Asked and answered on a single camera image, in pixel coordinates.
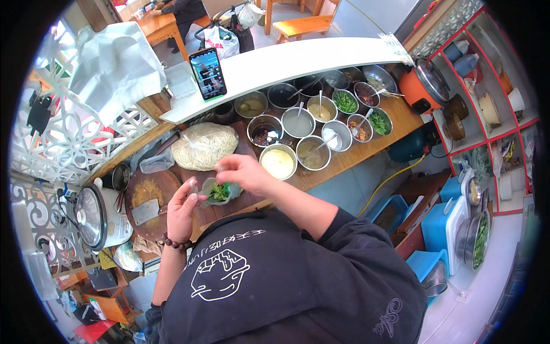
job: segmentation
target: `rice cooker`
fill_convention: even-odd
[[[125,243],[134,231],[126,213],[117,212],[117,196],[115,190],[104,189],[103,181],[96,178],[76,197],[78,230],[82,241],[94,252]]]
[[[431,61],[418,60],[416,67],[399,79],[399,89],[417,114],[432,113],[449,102],[449,85]]]

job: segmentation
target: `wooden cutting board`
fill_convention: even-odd
[[[254,154],[254,150],[252,149],[252,143],[250,142],[250,140],[246,135],[245,124],[243,122],[236,122],[236,123],[230,124],[230,126],[233,127],[236,130],[237,134],[239,135],[239,145],[235,149],[235,154],[250,155],[250,156],[253,156],[255,159],[257,159],[256,155]],[[170,168],[170,171],[174,172],[174,174],[181,179],[181,182],[185,182],[187,179],[193,176],[196,177],[199,184],[199,190],[202,189],[202,184],[206,178],[216,176],[215,171],[186,170],[184,168],[179,167],[178,164],[174,164],[174,166]],[[193,212],[193,229],[194,230],[191,236],[191,240],[194,241],[199,237],[199,235],[201,234],[201,231],[199,230],[199,228],[201,226],[211,223],[213,221],[222,219],[228,215],[231,215],[236,211],[239,211],[248,206],[254,205],[263,199],[265,198],[256,197],[247,191],[243,191],[239,197],[231,200],[228,204],[221,205],[221,206],[214,205],[214,206],[209,206],[207,208],[201,208],[201,207],[197,208]]]
[[[124,194],[126,215],[134,231],[147,240],[161,240],[162,233],[167,232],[167,215],[159,215],[137,226],[132,209],[155,198],[158,199],[159,207],[167,205],[180,186],[180,181],[169,170],[144,174],[138,169],[130,178]]]

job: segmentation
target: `orange rice cooker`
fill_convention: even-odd
[[[431,61],[418,60],[416,67],[399,79],[399,89],[417,114],[431,113],[449,102],[449,85]]]

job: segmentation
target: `pot lid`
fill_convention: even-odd
[[[105,242],[105,207],[100,193],[93,190],[95,185],[83,188],[76,200],[76,221],[82,239],[92,249]]]
[[[449,85],[431,61],[418,60],[414,69],[420,82],[430,95],[441,105],[449,102]]]

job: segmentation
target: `stroller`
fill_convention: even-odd
[[[231,7],[228,7],[227,9],[224,9],[221,12],[218,12],[210,23],[203,28],[199,29],[197,32],[195,32],[195,38],[198,39],[201,43],[199,46],[199,49],[204,49],[206,40],[204,38],[204,34],[199,36],[201,32],[203,32],[207,28],[214,28],[214,26],[221,26],[223,28],[228,29],[231,31],[239,40],[239,53],[244,53],[247,51],[254,50],[254,39],[252,38],[252,33],[250,32],[250,28],[241,29],[239,20],[237,19],[237,13],[235,12],[236,7],[245,5],[250,3],[250,0],[244,0],[239,2],[236,5],[233,5]],[[221,17],[227,13],[227,12],[233,12],[231,17],[225,17],[224,19],[221,19]]]

